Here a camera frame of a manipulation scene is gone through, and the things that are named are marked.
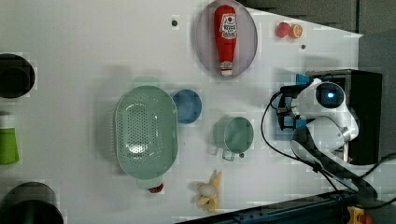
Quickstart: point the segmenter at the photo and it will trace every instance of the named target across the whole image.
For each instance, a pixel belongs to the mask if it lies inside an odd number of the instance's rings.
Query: teal cup
[[[253,137],[253,127],[245,118],[224,118],[215,124],[215,143],[223,149],[222,158],[226,161],[233,161],[235,154],[244,158],[253,143]]]

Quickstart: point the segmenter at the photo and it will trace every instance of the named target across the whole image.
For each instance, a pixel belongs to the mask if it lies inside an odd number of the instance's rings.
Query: yellow object
[[[215,179],[209,183],[197,184],[197,189],[201,194],[197,202],[198,206],[205,206],[209,213],[215,213],[219,209],[219,183],[221,180],[221,172],[218,172]]]
[[[364,215],[364,210],[357,207],[348,207],[347,210],[350,214],[350,220],[347,224],[362,224],[359,222],[359,216]]]
[[[300,38],[303,35],[303,27],[299,24],[293,24],[291,26],[289,36],[291,38]]]

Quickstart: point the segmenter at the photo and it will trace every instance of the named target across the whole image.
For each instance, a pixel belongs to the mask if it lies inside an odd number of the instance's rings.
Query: bottle cap
[[[281,22],[276,28],[276,35],[279,38],[283,38],[290,33],[290,29],[290,25],[288,25],[286,22]]]
[[[12,115],[0,115],[0,129],[14,128],[15,118]]]
[[[233,74],[233,70],[222,70],[222,71],[221,71],[221,74],[222,74],[224,77],[228,77],[228,76],[230,76],[230,75]]]

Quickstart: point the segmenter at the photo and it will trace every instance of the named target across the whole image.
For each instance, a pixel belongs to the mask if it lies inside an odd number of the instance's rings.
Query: toy orange
[[[303,34],[303,27],[299,24],[293,24],[291,26],[289,36],[291,38],[299,38]]]

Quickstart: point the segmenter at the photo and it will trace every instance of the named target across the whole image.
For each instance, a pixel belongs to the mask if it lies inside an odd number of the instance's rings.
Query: black pot
[[[25,201],[8,208],[1,218],[2,224],[63,224],[61,212],[43,201]]]
[[[34,84],[35,70],[29,62],[15,54],[0,54],[0,97],[21,97]]]
[[[37,182],[19,185],[0,204],[0,223],[63,224],[55,204],[55,193],[47,185]]]

